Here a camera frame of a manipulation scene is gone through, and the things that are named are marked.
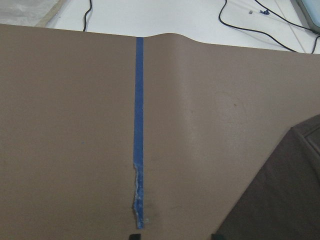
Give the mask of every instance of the dark gray cloth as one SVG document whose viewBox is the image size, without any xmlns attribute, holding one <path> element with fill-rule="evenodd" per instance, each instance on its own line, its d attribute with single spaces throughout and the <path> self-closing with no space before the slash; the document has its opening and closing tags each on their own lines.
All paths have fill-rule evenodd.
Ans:
<svg viewBox="0 0 320 240">
<path fill-rule="evenodd" d="M 288 131 L 217 233 L 226 240 L 320 239 L 320 115 Z"/>
</svg>

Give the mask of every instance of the cord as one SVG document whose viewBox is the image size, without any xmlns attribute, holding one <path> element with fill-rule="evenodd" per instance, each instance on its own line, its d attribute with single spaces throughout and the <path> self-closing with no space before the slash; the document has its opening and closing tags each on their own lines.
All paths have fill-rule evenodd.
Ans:
<svg viewBox="0 0 320 240">
<path fill-rule="evenodd" d="M 88 9 L 88 11 L 86 11 L 86 13 L 84 14 L 84 28 L 83 28 L 83 32 L 85 32 L 87 30 L 87 15 L 88 13 L 90 13 L 90 11 L 92 10 L 92 0 L 90 0 L 90 8 Z"/>
<path fill-rule="evenodd" d="M 285 18 L 283 18 L 283 17 L 280 16 L 279 14 L 275 13 L 274 11 L 272 11 L 272 10 L 270 10 L 269 8 L 267 8 L 267 7 L 265 7 L 264 5 L 262 5 L 258 0 L 254 0 L 254 1 L 257 2 L 261 7 L 265 8 L 265 9 L 268 10 L 269 12 L 273 13 L 273 14 L 276 15 L 277 17 L 279 17 L 279 18 L 281 18 L 282 20 L 284 20 L 285 22 L 287 22 L 287 23 L 289 23 L 289 24 L 291 24 L 291 25 L 294 25 L 294 26 L 296 26 L 296 27 L 309 30 L 309 31 L 313 32 L 314 34 L 319 34 L 319 33 L 317 33 L 316 31 L 314 31 L 314 30 L 312 30 L 312 29 L 310 29 L 310 28 L 307 28 L 307 27 L 304 27 L 304 26 L 300 26 L 300 25 L 297 25 L 297 24 L 295 24 L 295 23 L 293 23 L 293 22 L 290 22 L 290 21 L 286 20 Z M 279 42 L 279 41 L 276 40 L 273 36 L 271 36 L 270 34 L 268 34 L 268 33 L 266 33 L 266 32 L 258 31 L 258 30 L 253 30 L 253 29 L 248 29 L 248 28 L 242 28 L 242 27 L 238 27 L 238 26 L 233 26 L 233 25 L 230 25 L 230 24 L 222 21 L 222 19 L 221 19 L 221 14 L 222 14 L 224 8 L 225 8 L 226 5 L 227 5 L 227 2 L 228 2 L 228 0 L 225 0 L 225 3 L 224 3 L 224 5 L 223 5 L 223 7 L 221 8 L 221 11 L 220 11 L 220 13 L 219 13 L 219 21 L 220 21 L 223 25 L 226 25 L 226 26 L 231 27 L 231 28 L 234 28 L 234 29 L 239 29 L 239 30 L 245 30 L 245 31 L 250 31 L 250 32 L 255 32 L 255 33 L 264 34 L 264 35 L 268 36 L 269 38 L 271 38 L 272 40 L 274 40 L 277 44 L 279 44 L 279 45 L 282 46 L 283 48 L 285 48 L 285 49 L 287 49 L 287 50 L 289 50 L 289 51 L 291 51 L 291 52 L 297 53 L 297 51 L 295 51 L 295 50 L 293 50 L 293 49 L 285 46 L 284 44 L 282 44 L 281 42 Z M 318 42 L 318 39 L 319 39 L 319 38 L 320 38 L 320 35 L 317 36 L 316 39 L 315 39 L 315 41 L 314 41 L 313 50 L 312 50 L 312 52 L 311 52 L 312 54 L 313 54 L 313 53 L 315 52 L 315 50 L 316 50 L 316 46 L 317 46 L 317 42 Z"/>
</svg>

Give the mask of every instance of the blue clip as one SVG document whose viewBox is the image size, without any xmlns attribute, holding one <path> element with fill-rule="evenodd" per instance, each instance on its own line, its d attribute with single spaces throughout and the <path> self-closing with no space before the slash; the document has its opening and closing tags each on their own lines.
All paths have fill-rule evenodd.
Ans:
<svg viewBox="0 0 320 240">
<path fill-rule="evenodd" d="M 269 12 L 268 9 L 265 10 L 265 11 L 260 10 L 260 13 L 262 13 L 262 14 L 264 14 L 264 15 L 269 15 L 269 14 L 270 14 L 270 12 Z"/>
</svg>

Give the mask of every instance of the black wire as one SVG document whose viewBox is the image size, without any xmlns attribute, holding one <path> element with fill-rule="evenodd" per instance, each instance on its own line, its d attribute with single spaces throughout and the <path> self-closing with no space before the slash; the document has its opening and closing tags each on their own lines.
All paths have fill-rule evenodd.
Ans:
<svg viewBox="0 0 320 240">
<path fill-rule="evenodd" d="M 83 32 L 85 32 L 86 29 L 87 29 L 87 15 L 88 15 L 88 13 L 90 13 L 91 9 L 92 9 L 92 0 L 90 0 L 90 8 L 89 8 L 88 11 L 86 11 L 86 13 L 84 14 L 84 28 L 83 28 Z"/>
<path fill-rule="evenodd" d="M 264 35 L 268 36 L 269 38 L 271 38 L 273 41 L 275 41 L 275 42 L 276 42 L 277 44 L 279 44 L 280 46 L 284 47 L 285 49 L 287 49 L 287 50 L 289 50 L 289 51 L 291 51 L 291 52 L 297 53 L 297 51 L 295 51 L 295 50 L 293 50 L 293 49 L 291 49 L 291 48 L 283 45 L 281 42 L 279 42 L 279 41 L 278 41 L 277 39 L 275 39 L 273 36 L 271 36 L 270 34 L 264 32 L 264 31 L 258 31 L 258 30 L 253 30 L 253 29 L 248 29 L 248 28 L 233 26 L 233 25 L 230 25 L 230 24 L 222 21 L 222 19 L 221 19 L 221 14 L 222 14 L 223 10 L 225 9 L 227 3 L 228 3 L 228 0 L 225 0 L 225 3 L 224 3 L 224 5 L 223 5 L 223 7 L 221 8 L 221 11 L 220 11 L 220 13 L 219 13 L 219 21 L 220 21 L 223 25 L 226 25 L 226 26 L 231 27 L 231 28 L 234 28 L 234 29 L 239 29 L 239 30 L 244 30 L 244 31 L 249 31 L 249 32 L 264 34 Z"/>
<path fill-rule="evenodd" d="M 269 12 L 273 13 L 274 15 L 276 15 L 277 17 L 281 18 L 282 20 L 284 20 L 285 22 L 291 24 L 291 25 L 294 25 L 296 27 L 299 27 L 299 28 L 302 28 L 302 29 L 306 29 L 306 30 L 309 30 L 311 32 L 313 32 L 314 34 L 319 34 L 318 32 L 310 29 L 310 28 L 307 28 L 307 27 L 304 27 L 304 26 L 300 26 L 300 25 L 297 25 L 291 21 L 288 21 L 287 19 L 283 18 L 282 16 L 280 16 L 279 14 L 275 13 L 274 11 L 270 10 L 269 8 L 265 7 L 264 5 L 262 5 L 258 0 L 254 0 L 256 3 L 258 3 L 261 7 L 265 8 L 266 10 L 268 10 Z M 228 0 L 225 0 L 225 3 L 219 13 L 219 21 L 223 24 L 223 25 L 226 25 L 228 27 L 231 27 L 231 28 L 235 28 L 235 29 L 239 29 L 239 30 L 245 30 L 245 31 L 250 31 L 250 32 L 255 32 L 255 33 L 260 33 L 260 34 L 264 34 L 264 35 L 267 35 L 269 38 L 271 38 L 272 40 L 274 40 L 276 43 L 278 43 L 280 46 L 284 47 L 285 49 L 287 50 L 290 50 L 292 52 L 295 52 L 297 53 L 297 51 L 283 45 L 281 42 L 279 42 L 278 40 L 276 40 L 273 36 L 271 36 L 270 34 L 266 33 L 266 32 L 263 32 L 263 31 L 258 31 L 258 30 L 253 30 L 253 29 L 248 29 L 248 28 L 242 28 L 242 27 L 238 27 L 238 26 L 233 26 L 233 25 L 230 25 L 228 23 L 225 23 L 224 21 L 222 21 L 221 19 L 221 13 L 223 12 L 224 8 L 226 7 L 227 5 L 227 2 Z M 316 37 L 315 41 L 314 41 L 314 45 L 313 45 L 313 50 L 312 50 L 312 54 L 315 52 L 316 50 L 316 46 L 317 46 L 317 42 L 318 42 L 318 39 L 320 38 L 320 35 Z"/>
</svg>

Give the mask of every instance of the blue tape strip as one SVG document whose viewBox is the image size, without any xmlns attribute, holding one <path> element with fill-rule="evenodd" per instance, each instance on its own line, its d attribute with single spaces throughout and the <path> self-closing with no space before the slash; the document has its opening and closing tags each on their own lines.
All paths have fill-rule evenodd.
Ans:
<svg viewBox="0 0 320 240">
<path fill-rule="evenodd" d="M 136 38 L 133 164 L 136 171 L 133 208 L 138 229 L 144 228 L 144 38 Z"/>
</svg>

